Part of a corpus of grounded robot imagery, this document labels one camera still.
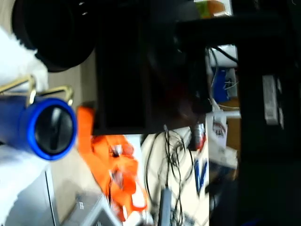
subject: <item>white cloth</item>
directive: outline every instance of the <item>white cloth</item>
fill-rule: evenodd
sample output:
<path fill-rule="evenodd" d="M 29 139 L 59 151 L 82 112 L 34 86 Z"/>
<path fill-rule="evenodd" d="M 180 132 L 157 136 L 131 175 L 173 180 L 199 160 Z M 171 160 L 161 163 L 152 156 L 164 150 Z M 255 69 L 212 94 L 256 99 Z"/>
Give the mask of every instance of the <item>white cloth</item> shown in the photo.
<path fill-rule="evenodd" d="M 28 50 L 14 35 L 0 27 L 0 86 L 31 74 L 37 91 L 48 89 L 48 71 L 35 57 L 36 50 Z M 28 84 L 12 91 L 27 91 Z M 5 223 L 18 194 L 30 185 L 44 170 L 48 162 L 37 156 L 0 145 L 0 225 Z"/>
<path fill-rule="evenodd" d="M 8 35 L 0 27 L 0 85 L 7 84 L 28 74 L 36 80 L 37 91 L 48 89 L 48 71 L 46 66 L 35 57 L 36 50 L 28 50 L 15 35 Z M 28 84 L 20 85 L 13 91 L 26 91 Z"/>
<path fill-rule="evenodd" d="M 47 164 L 33 154 L 0 145 L 0 225 L 5 223 L 18 194 L 41 174 Z"/>

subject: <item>blue cylinder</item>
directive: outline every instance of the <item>blue cylinder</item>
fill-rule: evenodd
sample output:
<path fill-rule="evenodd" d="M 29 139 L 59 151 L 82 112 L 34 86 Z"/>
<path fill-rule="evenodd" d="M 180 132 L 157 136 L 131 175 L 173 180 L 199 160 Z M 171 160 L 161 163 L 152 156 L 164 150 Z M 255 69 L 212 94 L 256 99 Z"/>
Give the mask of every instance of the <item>blue cylinder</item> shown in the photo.
<path fill-rule="evenodd" d="M 20 96 L 0 96 L 0 141 L 16 149 L 24 150 L 36 154 L 45 160 L 57 160 L 64 157 L 72 148 L 77 133 L 77 120 L 74 111 L 66 102 L 58 98 L 35 97 L 34 103 L 26 108 L 26 97 Z M 56 120 L 61 135 L 53 136 L 57 133 L 54 126 L 53 133 L 45 135 L 43 128 L 52 123 L 52 118 L 46 119 L 47 111 L 50 108 L 59 109 L 68 116 L 68 130 L 61 128 L 61 121 Z M 56 149 L 60 139 L 63 141 L 62 150 L 49 152 L 45 146 Z"/>

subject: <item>orange plastic bag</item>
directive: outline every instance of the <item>orange plastic bag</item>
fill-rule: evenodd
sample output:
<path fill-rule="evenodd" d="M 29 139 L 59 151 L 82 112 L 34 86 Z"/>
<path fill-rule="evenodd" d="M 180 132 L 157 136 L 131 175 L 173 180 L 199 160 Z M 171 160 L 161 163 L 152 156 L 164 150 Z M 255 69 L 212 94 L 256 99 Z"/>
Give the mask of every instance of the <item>orange plastic bag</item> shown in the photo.
<path fill-rule="evenodd" d="M 78 108 L 78 138 L 79 153 L 102 189 L 103 193 L 119 208 L 118 217 L 125 221 L 133 211 L 147 209 L 147 194 L 141 186 L 144 196 L 144 207 L 136 207 L 132 202 L 132 195 L 136 192 L 138 162 L 133 158 L 133 147 L 123 135 L 109 135 L 92 137 L 94 111 L 90 108 Z M 116 156 L 114 147 L 121 146 L 122 154 Z M 122 173 L 122 185 L 118 184 L 112 175 Z"/>

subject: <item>electrical cord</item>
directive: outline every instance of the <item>electrical cord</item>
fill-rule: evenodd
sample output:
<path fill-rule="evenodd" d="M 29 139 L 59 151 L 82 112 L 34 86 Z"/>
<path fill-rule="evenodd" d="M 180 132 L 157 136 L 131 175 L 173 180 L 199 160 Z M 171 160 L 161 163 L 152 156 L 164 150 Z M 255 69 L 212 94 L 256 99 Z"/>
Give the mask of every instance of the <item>electrical cord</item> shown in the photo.
<path fill-rule="evenodd" d="M 148 170 L 149 170 L 150 158 L 151 158 L 153 146 L 154 146 L 154 143 L 156 142 L 158 136 L 159 136 L 159 134 L 155 135 L 154 142 L 152 143 L 151 149 L 150 149 L 149 154 L 146 159 L 145 171 L 144 171 L 146 191 L 147 191 L 147 194 L 149 196 L 149 199 L 150 199 L 153 207 L 156 207 L 156 208 L 159 207 L 159 204 L 154 201 L 153 197 L 150 194 L 150 189 L 149 189 L 149 184 L 148 184 Z M 176 195 L 172 191 L 172 195 L 176 199 L 176 202 L 175 202 L 174 210 L 172 210 L 172 212 L 171 212 L 171 225 L 183 226 L 184 212 L 183 212 L 183 208 L 182 208 L 181 194 L 182 194 L 183 188 L 185 187 L 185 185 L 187 184 L 189 179 L 192 178 L 191 176 L 193 175 L 194 160 L 193 160 L 191 151 L 185 148 L 185 143 L 184 143 L 182 136 L 179 135 L 177 132 L 175 132 L 173 130 L 171 130 L 171 131 L 166 130 L 164 132 L 164 138 L 165 138 L 165 156 L 166 157 L 162 159 L 160 169 L 162 169 L 164 163 L 167 164 L 168 169 L 167 169 L 166 174 L 168 174 L 169 176 L 166 176 L 165 186 L 168 185 L 168 179 L 171 176 L 174 177 L 175 181 L 179 184 L 178 195 Z M 174 145 L 171 145 L 171 139 L 176 139 L 176 142 Z M 181 175 L 180 168 L 181 168 L 181 163 L 184 162 L 183 159 L 185 158 L 186 151 L 189 151 L 189 155 L 190 155 L 190 159 L 191 159 L 191 167 L 189 168 L 189 170 L 186 172 L 186 174 L 183 177 Z"/>
<path fill-rule="evenodd" d="M 221 48 L 219 48 L 218 46 L 213 46 L 212 48 L 216 49 L 217 51 L 219 51 L 221 54 L 223 54 L 225 57 L 229 58 L 230 60 L 234 61 L 235 63 L 238 64 L 238 60 L 236 58 L 234 58 L 233 56 L 231 56 L 230 54 L 228 54 L 227 52 L 225 52 L 224 50 L 222 50 Z"/>
<path fill-rule="evenodd" d="M 229 106 L 225 106 L 225 105 L 218 105 L 218 106 L 229 108 L 229 109 L 240 109 L 239 107 L 229 107 Z"/>
<path fill-rule="evenodd" d="M 151 194 L 150 194 L 150 187 L 149 187 L 149 183 L 148 183 L 148 168 L 149 168 L 149 164 L 150 164 L 150 158 L 151 158 L 151 153 L 152 153 L 152 149 L 154 147 L 154 143 L 156 142 L 157 138 L 159 136 L 159 133 L 157 133 L 155 135 L 155 138 L 154 138 L 154 142 L 152 143 L 151 147 L 150 147 L 150 151 L 148 153 L 148 156 L 146 158 L 146 163 L 145 163 L 145 171 L 144 171 L 144 177 L 145 177 L 145 188 L 146 188 L 146 192 L 147 194 L 149 195 L 149 198 L 150 198 L 150 201 L 151 201 L 151 204 L 154 206 L 154 207 L 158 207 L 159 205 L 152 199 L 151 197 Z"/>
<path fill-rule="evenodd" d="M 215 52 L 213 51 L 212 48 L 209 48 L 209 49 L 210 49 L 210 51 L 212 52 L 212 55 L 213 55 L 213 58 L 214 58 L 214 61 L 215 61 L 215 72 L 214 72 L 214 76 L 213 76 L 212 82 L 211 82 L 211 87 L 212 87 L 213 84 L 214 84 L 214 80 L 215 80 L 215 78 L 216 78 L 216 76 L 217 76 L 217 73 L 218 73 L 219 65 L 218 65 L 218 61 L 217 61 L 217 57 L 216 57 Z"/>
<path fill-rule="evenodd" d="M 232 88 L 232 87 L 235 87 L 238 83 L 239 83 L 239 82 L 236 82 L 234 85 L 229 86 L 229 87 L 225 88 L 224 90 L 227 90 L 227 89 L 230 89 L 230 88 Z"/>
<path fill-rule="evenodd" d="M 185 144 L 184 144 L 184 140 L 183 138 L 176 133 L 177 136 L 180 137 L 180 140 L 178 140 L 176 142 L 176 145 L 172 148 L 171 152 L 169 148 L 165 149 L 166 152 L 166 159 L 167 162 L 169 162 L 168 165 L 168 169 L 167 171 L 169 171 L 169 167 L 171 168 L 172 174 L 174 176 L 174 179 L 178 182 L 179 184 L 179 194 L 178 197 L 176 199 L 176 203 L 175 203 L 175 208 L 174 211 L 172 212 L 172 219 L 171 219 L 171 223 L 175 223 L 176 226 L 182 226 L 183 225 L 183 208 L 182 208 L 182 201 L 181 201 L 181 194 L 182 194 L 182 190 L 184 188 L 184 186 L 186 185 L 187 181 L 190 179 L 192 172 L 193 172 L 193 165 L 194 165 L 194 161 L 193 161 L 193 157 L 191 154 L 191 151 L 189 151 L 190 154 L 190 158 L 191 158 L 191 169 L 186 173 L 185 177 L 182 179 L 181 176 L 181 171 L 180 171 L 180 160 L 179 160 L 179 153 L 180 152 L 186 152 L 186 148 L 185 148 Z M 166 139 L 166 147 L 170 146 L 169 143 L 169 139 L 170 139 L 170 131 L 166 131 L 165 132 L 165 139 Z M 176 176 L 175 173 L 175 168 L 178 171 L 178 176 Z M 177 210 L 178 210 L 178 205 L 179 205 L 179 218 L 177 218 Z"/>

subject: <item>gold metal handle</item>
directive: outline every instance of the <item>gold metal handle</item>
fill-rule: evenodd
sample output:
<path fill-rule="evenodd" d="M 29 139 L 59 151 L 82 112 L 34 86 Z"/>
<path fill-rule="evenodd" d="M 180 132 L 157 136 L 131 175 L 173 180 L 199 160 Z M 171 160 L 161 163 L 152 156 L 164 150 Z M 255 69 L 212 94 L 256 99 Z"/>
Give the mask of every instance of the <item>gold metal handle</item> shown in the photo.
<path fill-rule="evenodd" d="M 47 89 L 43 92 L 39 92 L 39 93 L 37 93 L 37 95 L 38 96 L 47 96 L 50 94 L 60 93 L 60 92 L 66 93 L 65 101 L 67 102 L 67 104 L 69 106 L 71 106 L 73 103 L 73 96 L 74 96 L 74 91 L 73 91 L 72 86 L 65 85 L 65 86 L 54 87 L 52 89 Z"/>
<path fill-rule="evenodd" d="M 37 94 L 36 80 L 34 79 L 34 77 L 32 75 L 27 75 L 27 76 L 24 76 L 22 78 L 18 78 L 16 80 L 10 82 L 9 84 L 0 86 L 0 93 L 3 93 L 7 90 L 15 88 L 19 85 L 22 85 L 22 84 L 26 83 L 26 82 L 29 83 L 29 88 L 28 88 L 27 98 L 26 98 L 26 107 L 28 107 L 29 105 L 33 104 L 34 98 Z M 10 93 L 10 95 L 15 95 L 15 96 L 19 96 L 20 94 L 21 93 L 12 93 L 12 92 Z"/>

